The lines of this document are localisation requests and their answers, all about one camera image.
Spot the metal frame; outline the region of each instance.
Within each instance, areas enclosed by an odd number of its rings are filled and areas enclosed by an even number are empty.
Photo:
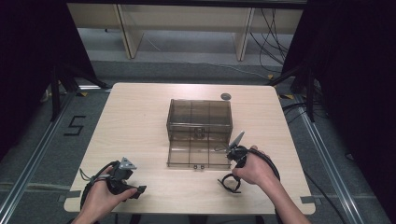
[[[295,95],[295,100],[297,103],[304,102],[300,95]],[[338,172],[338,169],[335,166],[334,161],[332,160],[332,156],[330,155],[329,150],[326,148],[326,145],[324,144],[318,132],[317,126],[314,122],[311,122],[310,118],[305,114],[304,110],[301,107],[299,108],[299,110],[301,113],[303,113],[302,117],[305,127],[308,130],[309,135],[311,136],[315,144],[315,148],[318,151],[320,159],[324,165],[324,168],[327,171],[330,180],[332,181],[332,185],[340,199],[341,205],[343,205],[344,210],[346,211],[346,216],[348,217],[350,223],[364,223],[358,206],[356,205],[355,200],[349,192],[349,189],[347,188],[344,179]]]

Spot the controller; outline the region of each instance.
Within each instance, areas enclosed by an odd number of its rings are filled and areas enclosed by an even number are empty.
[[[144,193],[147,186],[130,186],[127,185],[126,180],[134,173],[137,167],[134,166],[128,159],[122,158],[121,161],[116,161],[113,165],[113,169],[109,172],[109,176],[106,178],[108,190],[112,194],[123,193],[127,189],[137,189],[130,199],[138,199],[140,194]]]

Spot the floor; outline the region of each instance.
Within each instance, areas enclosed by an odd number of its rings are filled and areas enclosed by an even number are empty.
[[[247,42],[247,51],[244,61],[238,62],[233,47],[232,34],[150,31],[145,32],[136,57],[129,60],[126,58],[120,31],[79,29],[79,32],[92,63],[183,63],[190,66],[205,64],[214,67],[225,67],[227,69],[232,69],[234,72],[247,73],[250,76],[257,77],[261,77],[262,75],[257,72],[246,71],[243,68],[248,68],[249,66],[263,66],[260,69],[265,71],[265,74],[272,74],[272,72],[268,72],[267,70],[272,70],[274,67],[281,68],[281,63],[271,59],[268,55],[261,54],[260,48],[252,37],[250,37]],[[263,37],[261,34],[254,34],[254,36],[262,43]],[[292,35],[278,36],[278,42],[286,48],[290,45],[291,40]],[[269,41],[272,45],[276,45],[274,39],[270,39]],[[283,58],[278,49],[271,47],[268,47],[268,49],[282,62]],[[101,74],[101,76],[111,76],[114,73],[111,67],[107,69],[108,70],[104,70],[103,72],[105,74]],[[280,87],[277,89],[278,93],[281,95],[288,95],[290,92],[285,86],[287,87],[289,83],[290,81],[286,82],[283,87],[279,85]],[[280,99],[280,101],[282,105],[295,103],[286,98]],[[83,107],[79,105],[101,107],[105,102],[106,95],[96,94],[92,97],[91,102],[86,102],[83,98],[77,98],[71,103],[71,106],[76,108],[74,114],[77,114],[78,109]],[[91,112],[86,111],[84,113],[92,113],[92,117],[96,119],[100,117],[100,110],[93,110]],[[37,135],[46,134],[47,126],[43,124],[48,123],[46,119],[48,116],[50,116],[50,105],[43,104],[39,111],[37,111],[37,119],[32,121],[30,127],[31,130],[35,130],[36,135],[27,132],[21,144],[17,146],[17,149],[23,148],[23,150],[10,150],[10,153],[8,153],[9,155],[1,161],[0,168],[3,170],[3,173],[0,175],[1,200],[4,200],[8,196],[13,183],[19,181],[19,174],[29,169],[29,167],[25,167],[25,164],[28,163],[31,155],[35,154],[35,147],[42,144]],[[336,135],[334,127],[325,118],[326,114],[323,108],[316,107],[316,116],[316,123],[312,126],[304,119],[306,115],[301,109],[292,110],[285,114],[303,168],[309,172],[310,176],[312,176],[321,186],[322,190],[326,192],[326,196],[330,198],[327,200],[325,196],[321,194],[321,191],[307,179],[317,205],[317,212],[310,217],[310,220],[314,223],[342,223],[329,203],[333,202],[346,223],[390,223],[374,194],[371,192],[370,187],[365,183],[359,168],[353,161],[346,159],[345,154],[347,153],[347,149],[344,148],[342,141]],[[94,130],[96,122],[97,120],[95,119],[90,120],[91,126],[87,125],[84,126],[84,128],[87,130]],[[64,122],[61,124],[61,126],[64,127],[67,127],[67,125],[68,123]],[[319,142],[313,141],[312,134],[315,134],[315,132],[311,133],[307,131],[308,129],[318,129],[318,131],[322,133]],[[71,184],[68,181],[63,181],[63,179],[73,179],[76,172],[73,170],[67,171],[67,173],[62,167],[66,167],[69,161],[76,161],[76,166],[78,166],[80,159],[77,158],[82,158],[84,148],[86,148],[89,140],[90,136],[87,135],[85,138],[82,138],[82,140],[78,140],[79,142],[73,143],[78,146],[72,145],[72,143],[57,143],[56,140],[52,141],[51,144],[53,144],[52,147],[54,148],[76,147],[77,149],[81,148],[81,150],[74,153],[62,154],[62,156],[58,155],[57,152],[51,148],[45,152],[43,161],[32,171],[35,175],[24,191],[25,193],[21,197],[20,203],[18,206],[11,208],[11,213],[13,212],[13,214],[9,218],[10,223],[22,223],[26,218],[30,218],[29,220],[31,220],[32,223],[62,223],[76,215],[68,214],[63,210],[63,198],[61,197]],[[326,155],[320,156],[320,152],[322,152],[321,150],[323,150],[323,148],[325,152],[329,152],[330,160],[335,163],[335,171],[324,164],[323,158],[326,159]],[[47,174],[46,172],[48,169],[53,170],[53,172]],[[332,183],[334,183],[332,174],[334,173],[339,173],[342,183],[345,184],[344,188],[332,186]],[[39,184],[47,183],[43,179],[47,180],[49,178],[51,179],[50,184]],[[345,193],[345,190],[346,193],[351,194],[350,197],[352,201],[356,203],[358,207],[352,214],[350,214],[350,211],[345,210],[347,205],[344,204],[345,201],[343,200],[348,200],[348,197],[341,195]],[[43,212],[29,212],[35,211],[34,206],[37,200],[47,202],[40,204],[40,206],[42,206],[41,210],[51,211],[52,217],[51,215],[43,216]],[[114,218],[115,215],[111,215],[104,220],[103,223],[115,223]],[[117,217],[119,223],[124,223],[123,221],[128,218],[129,217],[126,216]],[[274,217],[265,217],[265,220],[266,223],[276,223]],[[188,221],[186,217],[183,216],[162,215],[143,216],[140,221],[140,223],[186,222]],[[211,217],[208,223],[254,223],[254,220],[250,220],[250,217]]]

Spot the finger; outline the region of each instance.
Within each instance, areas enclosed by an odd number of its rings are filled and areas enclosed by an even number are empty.
[[[112,166],[107,167],[107,168],[101,173],[101,175],[106,175],[106,174],[108,174],[112,169],[113,169]]]
[[[233,173],[233,175],[235,175],[235,176],[239,176],[239,174],[240,174],[240,168],[233,168],[232,169],[232,173]]]
[[[119,202],[122,202],[132,197],[135,193],[137,193],[137,189],[127,189],[123,193],[118,194],[117,198],[119,199]]]

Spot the hand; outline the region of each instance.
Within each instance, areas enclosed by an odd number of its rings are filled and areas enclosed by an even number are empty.
[[[268,181],[277,180],[267,162],[252,153],[247,154],[247,162],[243,168],[233,169],[233,175],[241,177],[249,184],[259,185],[260,187],[265,187],[264,184],[268,183]]]
[[[102,175],[107,174],[113,167],[107,167]],[[137,189],[127,189],[123,193],[114,195],[105,180],[96,181],[87,195],[84,205],[72,223],[93,223],[109,214],[120,202],[127,200],[137,192]]]
[[[283,223],[310,223],[303,215],[289,194],[285,191],[273,170],[260,157],[248,153],[247,162],[243,168],[234,168],[233,175],[239,176],[249,184],[258,185],[273,202]]]

